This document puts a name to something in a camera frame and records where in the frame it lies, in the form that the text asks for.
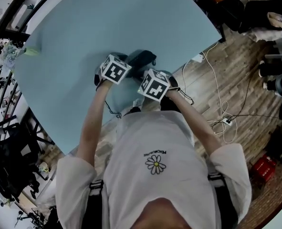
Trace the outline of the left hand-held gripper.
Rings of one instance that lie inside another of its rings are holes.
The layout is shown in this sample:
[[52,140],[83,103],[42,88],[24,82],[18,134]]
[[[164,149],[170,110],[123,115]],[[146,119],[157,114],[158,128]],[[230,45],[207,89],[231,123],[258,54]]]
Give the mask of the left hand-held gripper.
[[105,80],[119,84],[132,68],[129,64],[126,63],[127,58],[128,56],[123,53],[109,54],[106,60],[95,69],[95,86],[98,88]]

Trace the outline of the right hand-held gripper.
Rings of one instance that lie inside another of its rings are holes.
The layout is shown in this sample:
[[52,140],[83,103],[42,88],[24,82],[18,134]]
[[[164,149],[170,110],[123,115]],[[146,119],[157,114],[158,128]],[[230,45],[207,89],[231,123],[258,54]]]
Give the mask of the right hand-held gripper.
[[[141,79],[141,72],[146,69],[146,66],[132,67],[128,72],[128,78]],[[161,102],[168,90],[178,90],[178,84],[174,80],[173,75],[167,71],[157,71],[149,69],[144,72],[144,78],[137,90],[138,94],[143,95],[149,99]]]

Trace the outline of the black glasses case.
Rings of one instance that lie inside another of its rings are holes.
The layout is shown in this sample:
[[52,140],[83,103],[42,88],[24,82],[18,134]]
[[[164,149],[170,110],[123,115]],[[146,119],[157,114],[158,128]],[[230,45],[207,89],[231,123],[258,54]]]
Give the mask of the black glasses case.
[[141,68],[146,65],[152,64],[156,65],[157,56],[151,51],[143,50],[135,52],[127,61],[127,63],[132,67]]

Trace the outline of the person's left forearm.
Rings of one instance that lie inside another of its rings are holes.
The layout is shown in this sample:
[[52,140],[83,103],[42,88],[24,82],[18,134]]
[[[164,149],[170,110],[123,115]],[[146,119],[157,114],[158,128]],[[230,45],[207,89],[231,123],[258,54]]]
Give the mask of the person's left forearm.
[[76,156],[92,166],[102,128],[105,100],[112,85],[111,81],[106,80],[97,88],[81,131]]

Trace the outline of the person's right forearm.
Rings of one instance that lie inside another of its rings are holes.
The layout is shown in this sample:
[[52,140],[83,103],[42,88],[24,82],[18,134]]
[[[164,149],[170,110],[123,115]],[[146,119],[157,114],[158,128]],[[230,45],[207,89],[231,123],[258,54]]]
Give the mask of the person's right forearm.
[[178,91],[168,90],[167,97],[180,110],[191,131],[198,141],[201,142],[208,156],[221,147],[220,141],[205,118]]

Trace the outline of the person's left shoe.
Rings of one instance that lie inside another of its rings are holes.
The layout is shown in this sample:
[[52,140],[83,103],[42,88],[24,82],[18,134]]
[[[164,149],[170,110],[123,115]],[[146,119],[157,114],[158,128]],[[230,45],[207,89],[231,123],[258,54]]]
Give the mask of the person's left shoe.
[[134,100],[133,101],[133,110],[141,111],[141,109],[143,107],[144,100],[145,100],[144,97],[137,98],[136,100]]

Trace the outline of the person's black trousers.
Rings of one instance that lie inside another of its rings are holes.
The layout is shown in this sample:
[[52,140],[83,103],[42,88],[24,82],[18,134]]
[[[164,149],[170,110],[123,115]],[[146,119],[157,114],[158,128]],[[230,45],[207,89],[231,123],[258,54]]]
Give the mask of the person's black trousers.
[[176,104],[167,96],[164,96],[161,99],[160,110],[161,111],[176,111],[180,113],[180,110],[177,108]]

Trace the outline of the white flower print T-shirt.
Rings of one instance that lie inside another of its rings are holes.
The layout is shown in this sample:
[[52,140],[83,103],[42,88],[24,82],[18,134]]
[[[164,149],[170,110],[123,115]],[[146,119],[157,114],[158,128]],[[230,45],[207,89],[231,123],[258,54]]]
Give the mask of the white flower print T-shirt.
[[144,207],[169,200],[180,229],[235,229],[248,213],[251,183],[242,146],[210,156],[176,111],[124,116],[102,177],[75,156],[59,160],[56,207],[63,229],[131,229]]

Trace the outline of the pale green vase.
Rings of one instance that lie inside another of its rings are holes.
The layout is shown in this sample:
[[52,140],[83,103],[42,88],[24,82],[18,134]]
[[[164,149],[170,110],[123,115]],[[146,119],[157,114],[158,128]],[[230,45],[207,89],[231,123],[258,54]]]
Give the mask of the pale green vase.
[[23,52],[28,56],[36,56],[39,55],[41,51],[36,47],[24,47]]

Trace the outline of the black metal railing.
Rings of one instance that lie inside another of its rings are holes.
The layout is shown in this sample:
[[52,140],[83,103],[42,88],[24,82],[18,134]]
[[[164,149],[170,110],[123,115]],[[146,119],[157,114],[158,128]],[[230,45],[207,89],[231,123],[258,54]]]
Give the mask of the black metal railing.
[[3,17],[0,20],[0,39],[2,36],[7,34],[8,36],[11,36],[16,41],[26,41],[28,39],[28,36],[25,33],[22,33],[23,29],[26,27],[30,19],[34,16],[34,14],[41,8],[41,6],[47,1],[47,0],[41,0],[37,6],[34,7],[30,15],[26,18],[24,23],[22,24],[22,27],[19,31],[12,31],[7,29],[7,25],[15,15],[15,13],[20,9],[22,4],[25,0],[13,0],[13,2],[9,5],[7,10],[5,11]]

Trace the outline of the white and green mug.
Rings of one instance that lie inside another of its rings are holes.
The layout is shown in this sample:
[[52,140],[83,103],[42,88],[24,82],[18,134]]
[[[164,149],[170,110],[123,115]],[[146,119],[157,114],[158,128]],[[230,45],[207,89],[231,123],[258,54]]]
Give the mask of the white and green mug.
[[37,169],[40,173],[42,172],[49,173],[50,172],[48,164],[44,161],[37,165]]

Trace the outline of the beige cloth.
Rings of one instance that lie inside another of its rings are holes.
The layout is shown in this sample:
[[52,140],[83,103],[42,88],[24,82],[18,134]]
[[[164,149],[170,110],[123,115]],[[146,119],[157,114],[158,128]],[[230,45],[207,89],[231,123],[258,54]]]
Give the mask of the beige cloth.
[[268,12],[266,17],[268,19],[268,25],[252,28],[246,33],[254,42],[269,42],[282,38],[282,15]]

